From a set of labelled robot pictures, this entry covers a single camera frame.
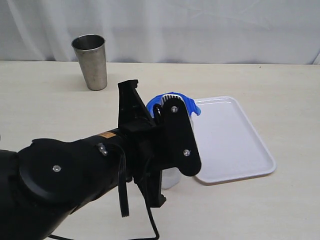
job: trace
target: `blue bottle cap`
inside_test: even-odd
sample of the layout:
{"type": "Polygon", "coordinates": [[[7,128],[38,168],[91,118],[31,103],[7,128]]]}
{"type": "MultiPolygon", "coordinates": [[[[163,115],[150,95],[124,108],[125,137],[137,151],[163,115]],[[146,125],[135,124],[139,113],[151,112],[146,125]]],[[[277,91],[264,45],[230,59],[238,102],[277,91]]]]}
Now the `blue bottle cap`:
{"type": "Polygon", "coordinates": [[[146,108],[148,109],[148,111],[152,117],[154,117],[154,111],[153,111],[154,105],[161,104],[161,98],[165,94],[176,94],[176,95],[179,95],[180,97],[182,97],[182,99],[185,102],[186,109],[189,113],[189,117],[191,116],[192,113],[195,113],[197,116],[199,116],[201,114],[200,108],[196,105],[195,101],[192,98],[189,98],[186,95],[183,95],[182,93],[179,93],[179,92],[168,92],[168,93],[164,93],[164,94],[155,96],[146,105],[146,108]]]}

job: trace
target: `stainless steel cup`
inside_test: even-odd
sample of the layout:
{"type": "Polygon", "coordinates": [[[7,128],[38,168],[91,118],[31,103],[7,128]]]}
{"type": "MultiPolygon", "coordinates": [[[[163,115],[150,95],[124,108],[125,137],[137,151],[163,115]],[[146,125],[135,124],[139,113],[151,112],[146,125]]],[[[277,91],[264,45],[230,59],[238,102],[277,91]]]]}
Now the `stainless steel cup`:
{"type": "Polygon", "coordinates": [[[83,35],[71,43],[90,90],[98,91],[107,86],[105,39],[99,35],[83,35]]]}

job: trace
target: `table surface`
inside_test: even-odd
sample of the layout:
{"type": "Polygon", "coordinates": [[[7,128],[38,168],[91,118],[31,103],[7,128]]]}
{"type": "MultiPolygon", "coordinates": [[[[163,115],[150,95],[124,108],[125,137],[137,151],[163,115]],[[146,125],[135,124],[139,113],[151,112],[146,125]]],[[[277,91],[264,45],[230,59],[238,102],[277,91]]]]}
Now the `table surface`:
{"type": "MultiPolygon", "coordinates": [[[[73,141],[117,126],[117,83],[139,79],[146,103],[165,92],[238,100],[277,162],[265,177],[205,186],[192,177],[153,209],[163,240],[320,239],[320,66],[108,63],[108,86],[87,89],[77,62],[0,62],[0,149],[73,141]]],[[[137,186],[130,217],[112,190],[54,232],[76,240],[152,237],[137,186]]]]}

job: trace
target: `white tray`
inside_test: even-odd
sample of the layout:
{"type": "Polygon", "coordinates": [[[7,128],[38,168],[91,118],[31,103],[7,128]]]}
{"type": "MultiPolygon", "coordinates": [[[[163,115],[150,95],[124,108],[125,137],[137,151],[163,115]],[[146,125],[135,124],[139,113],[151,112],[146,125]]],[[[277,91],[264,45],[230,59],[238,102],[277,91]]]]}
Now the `white tray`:
{"type": "Polygon", "coordinates": [[[217,183],[272,173],[276,162],[238,102],[229,96],[195,100],[193,131],[202,168],[196,176],[217,183]]]}

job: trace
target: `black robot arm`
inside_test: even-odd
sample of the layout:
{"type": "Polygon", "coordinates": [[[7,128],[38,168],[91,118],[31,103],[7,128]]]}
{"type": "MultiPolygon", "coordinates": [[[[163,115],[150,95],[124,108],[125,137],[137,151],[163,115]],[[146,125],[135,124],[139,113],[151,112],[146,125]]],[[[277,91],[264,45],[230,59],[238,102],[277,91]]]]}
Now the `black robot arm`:
{"type": "Polygon", "coordinates": [[[132,179],[150,207],[161,207],[162,170],[200,171],[185,103],[166,99],[154,106],[152,118],[137,86],[138,80],[118,84],[118,128],[74,142],[44,138],[19,152],[0,150],[1,239],[43,240],[68,215],[117,186],[126,217],[132,179]]]}

